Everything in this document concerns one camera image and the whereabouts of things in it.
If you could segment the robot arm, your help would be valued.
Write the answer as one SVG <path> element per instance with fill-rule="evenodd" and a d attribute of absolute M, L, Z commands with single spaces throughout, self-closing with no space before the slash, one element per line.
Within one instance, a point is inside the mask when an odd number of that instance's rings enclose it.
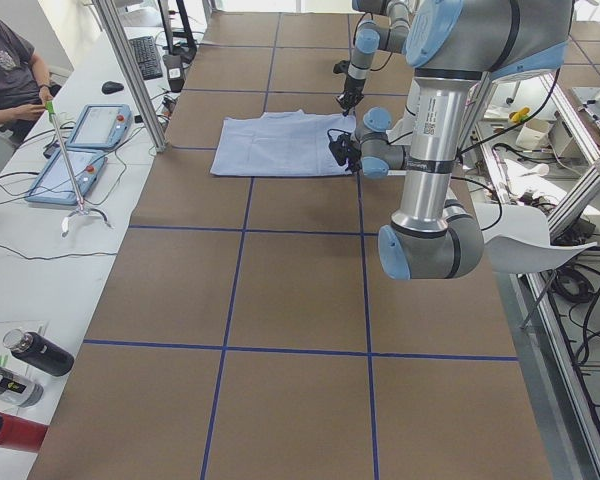
<path fill-rule="evenodd" d="M 401 47 L 416 84 L 410 143 L 390 139 L 389 112 L 373 108 L 329 145 L 350 171 L 405 173 L 400 206 L 378 234 L 389 277 L 455 278 L 478 265 L 482 232 L 450 188 L 469 91 L 482 78 L 522 80 L 560 68 L 572 16 L 569 1 L 420 4 Z"/>
<path fill-rule="evenodd" d="M 373 19 L 361 19 L 354 34 L 353 51 L 348 60 L 333 67 L 334 74 L 344 74 L 343 91 L 336 97 L 344 116 L 364 98 L 364 86 L 377 51 L 403 53 L 410 32 L 410 17 L 415 12 L 415 1 L 370 0 L 351 2 L 352 8 L 362 14 L 384 16 L 389 20 L 386 27 Z"/>

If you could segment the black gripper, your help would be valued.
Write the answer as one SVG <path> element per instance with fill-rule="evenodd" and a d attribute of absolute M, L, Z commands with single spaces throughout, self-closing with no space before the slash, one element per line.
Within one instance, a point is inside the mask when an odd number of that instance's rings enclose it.
<path fill-rule="evenodd" d="M 340 165 L 345 166 L 346 171 L 358 172 L 361 169 L 361 152 L 349 135 L 340 136 L 340 153 Z"/>
<path fill-rule="evenodd" d="M 351 76 L 346 76 L 344 90 L 337 96 L 337 103 L 344 116 L 348 116 L 351 110 L 364 98 L 363 89 L 365 82 L 365 79 L 356 79 Z"/>

